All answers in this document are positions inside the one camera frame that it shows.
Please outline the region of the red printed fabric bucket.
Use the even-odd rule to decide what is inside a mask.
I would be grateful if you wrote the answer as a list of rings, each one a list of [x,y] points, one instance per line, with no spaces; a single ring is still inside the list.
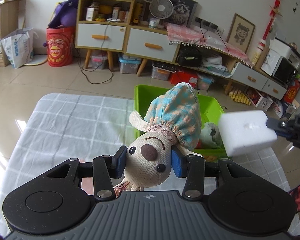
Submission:
[[[75,27],[46,29],[47,61],[50,67],[63,67],[73,61]]]

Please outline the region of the pink white sponge block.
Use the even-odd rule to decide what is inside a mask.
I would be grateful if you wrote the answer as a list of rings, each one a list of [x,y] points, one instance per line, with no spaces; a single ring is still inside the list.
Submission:
[[[267,120],[262,110],[223,113],[218,129],[227,156],[236,157],[272,146],[277,134],[266,126]]]

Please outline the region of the pink table runner cloth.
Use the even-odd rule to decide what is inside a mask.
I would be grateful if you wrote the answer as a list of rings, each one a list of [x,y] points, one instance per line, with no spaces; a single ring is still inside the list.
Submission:
[[[218,34],[211,31],[196,31],[185,26],[165,23],[170,44],[177,43],[187,46],[197,46],[213,49],[237,59],[242,64],[252,68],[249,57],[239,48],[225,42]]]

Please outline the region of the framed cat picture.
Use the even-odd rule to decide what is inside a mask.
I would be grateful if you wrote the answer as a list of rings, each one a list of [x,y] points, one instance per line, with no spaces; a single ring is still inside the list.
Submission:
[[[170,0],[173,4],[172,15],[165,20],[185,27],[190,27],[194,18],[198,2],[193,0]]]

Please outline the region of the grey checked tablecloth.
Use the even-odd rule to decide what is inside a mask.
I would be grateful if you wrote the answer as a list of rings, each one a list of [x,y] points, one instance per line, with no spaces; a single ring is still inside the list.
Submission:
[[[17,187],[69,158],[92,161],[113,155],[135,140],[129,123],[134,101],[102,96],[51,93],[34,108],[8,162],[0,191],[0,235],[10,233],[2,202]],[[285,191],[286,175],[271,148],[234,157],[236,163]]]

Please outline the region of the low wooden tv console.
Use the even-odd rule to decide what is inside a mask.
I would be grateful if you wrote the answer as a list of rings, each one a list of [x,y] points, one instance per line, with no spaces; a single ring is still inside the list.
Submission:
[[[269,77],[261,70],[243,64],[239,59],[231,55],[213,48],[201,46],[196,46],[195,48],[201,52],[202,56],[217,55],[222,57],[222,65],[226,69],[223,70],[221,74],[215,74],[214,76],[220,77],[228,82],[225,89],[226,95],[230,93],[230,88],[235,83],[254,88],[278,100],[281,100],[287,91],[286,87],[274,78]]]

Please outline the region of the white desk fan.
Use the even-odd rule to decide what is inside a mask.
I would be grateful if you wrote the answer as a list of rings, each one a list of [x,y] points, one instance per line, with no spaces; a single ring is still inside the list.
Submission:
[[[170,0],[153,0],[149,5],[149,11],[155,18],[164,20],[173,14],[174,6]]]

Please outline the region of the beige mouse doll blue bonnet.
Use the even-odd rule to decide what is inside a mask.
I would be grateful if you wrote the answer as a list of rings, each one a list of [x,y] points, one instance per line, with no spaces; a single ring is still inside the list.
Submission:
[[[117,196],[162,184],[171,172],[173,147],[193,154],[202,126],[194,88],[178,83],[150,103],[145,117],[133,111],[129,122],[143,134],[128,146],[125,177],[114,187]]]

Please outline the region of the white paper shopping bag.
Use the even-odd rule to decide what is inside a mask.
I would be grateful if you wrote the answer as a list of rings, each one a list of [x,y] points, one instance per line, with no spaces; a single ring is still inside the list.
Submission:
[[[4,52],[14,69],[33,59],[33,28],[17,29],[1,40]]]

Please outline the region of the black microwave oven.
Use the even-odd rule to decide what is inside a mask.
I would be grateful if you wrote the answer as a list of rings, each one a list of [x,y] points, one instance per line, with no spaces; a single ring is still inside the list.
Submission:
[[[290,86],[298,73],[300,53],[281,39],[270,41],[261,70],[285,86]]]

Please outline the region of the purple plush toy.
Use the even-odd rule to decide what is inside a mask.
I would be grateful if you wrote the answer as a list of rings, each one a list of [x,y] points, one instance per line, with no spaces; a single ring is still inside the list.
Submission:
[[[55,8],[54,16],[48,27],[50,29],[56,29],[60,26],[63,27],[75,27],[77,18],[77,8],[79,0],[67,0],[65,2],[58,3]]]

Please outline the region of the wooden cabinet white drawers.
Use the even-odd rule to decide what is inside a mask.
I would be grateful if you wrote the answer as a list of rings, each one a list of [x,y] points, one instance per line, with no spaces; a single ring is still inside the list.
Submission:
[[[126,5],[129,9],[127,19],[117,23],[87,21],[85,13],[93,2],[100,5]],[[113,53],[142,58],[138,76],[149,60],[175,63],[180,46],[169,43],[165,29],[152,29],[134,23],[136,7],[137,0],[78,0],[75,48],[87,50],[83,70],[89,67],[93,50],[106,51],[110,70],[114,70]]]

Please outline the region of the framed cartoon girl picture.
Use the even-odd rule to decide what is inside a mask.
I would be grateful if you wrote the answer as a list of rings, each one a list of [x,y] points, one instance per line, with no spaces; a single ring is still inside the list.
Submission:
[[[228,44],[246,53],[253,38],[254,31],[255,25],[253,23],[235,13],[226,41]]]

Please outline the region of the green plastic storage bin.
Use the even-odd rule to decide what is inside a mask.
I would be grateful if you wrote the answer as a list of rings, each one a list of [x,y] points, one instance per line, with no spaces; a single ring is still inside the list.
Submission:
[[[140,113],[144,118],[151,102],[160,95],[165,94],[168,91],[167,88],[148,86],[148,85],[137,85],[134,88],[134,109]],[[206,122],[213,122],[215,125],[218,124],[220,116],[224,111],[222,110],[218,101],[210,96],[197,95],[199,101],[200,116],[202,120],[202,126]],[[220,158],[228,158],[225,149],[222,146],[218,149],[209,148],[196,148],[194,152],[208,157],[208,161],[216,161]]]

